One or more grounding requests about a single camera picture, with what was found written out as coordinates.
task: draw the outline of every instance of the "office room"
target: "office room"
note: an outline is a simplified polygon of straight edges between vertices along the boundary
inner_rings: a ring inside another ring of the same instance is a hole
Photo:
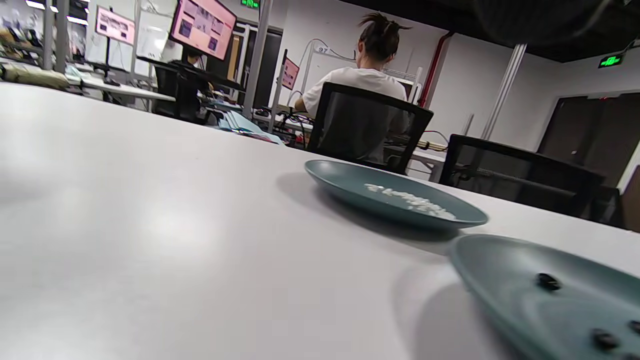
[[[1,359],[640,358],[640,2],[0,18]]]

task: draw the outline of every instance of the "woman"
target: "woman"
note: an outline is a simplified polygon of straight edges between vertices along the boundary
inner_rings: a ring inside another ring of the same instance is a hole
[[[358,41],[356,57],[358,68],[345,67],[331,71],[296,101],[296,110],[306,111],[315,117],[322,87],[327,82],[370,90],[406,101],[404,86],[392,76],[383,73],[382,69],[396,57],[400,44],[399,31],[410,28],[400,26],[395,21],[389,21],[381,13],[366,15],[360,26],[367,23],[370,24],[364,29]]]

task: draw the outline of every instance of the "red pipe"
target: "red pipe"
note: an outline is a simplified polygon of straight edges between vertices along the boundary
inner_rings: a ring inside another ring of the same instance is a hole
[[[438,46],[436,47],[436,52],[433,54],[433,59],[431,59],[431,66],[429,67],[429,74],[427,75],[427,81],[424,83],[424,89],[422,91],[422,96],[420,96],[420,102],[418,103],[421,108],[427,103],[427,96],[429,95],[429,91],[431,90],[431,84],[433,83],[433,77],[436,74],[436,68],[438,67],[438,62],[440,61],[440,55],[442,53],[442,47],[444,46],[444,42],[455,34],[453,31],[448,32],[446,35],[443,35],[438,41]]]

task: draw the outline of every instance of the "black bean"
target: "black bean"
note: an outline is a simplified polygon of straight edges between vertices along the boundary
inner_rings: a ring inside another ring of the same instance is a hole
[[[562,288],[560,282],[549,274],[540,273],[537,275],[536,280],[539,287],[548,291],[556,291]]]
[[[634,332],[640,334],[640,322],[637,321],[637,320],[629,321],[629,329],[631,329]]]
[[[602,329],[591,330],[591,341],[600,350],[612,350],[620,346],[620,342],[613,334]]]

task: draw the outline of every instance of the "black office chair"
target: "black office chair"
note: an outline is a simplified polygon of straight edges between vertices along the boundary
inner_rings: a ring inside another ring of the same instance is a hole
[[[175,98],[175,102],[156,100],[153,113],[194,124],[204,125],[205,119],[197,117],[200,111],[198,87],[189,74],[178,70],[156,67],[158,93]]]
[[[604,177],[507,145],[452,135],[440,184],[580,217]]]
[[[325,83],[307,151],[405,174],[431,118],[406,101]]]
[[[620,190],[599,186],[589,205],[587,220],[627,230]]]

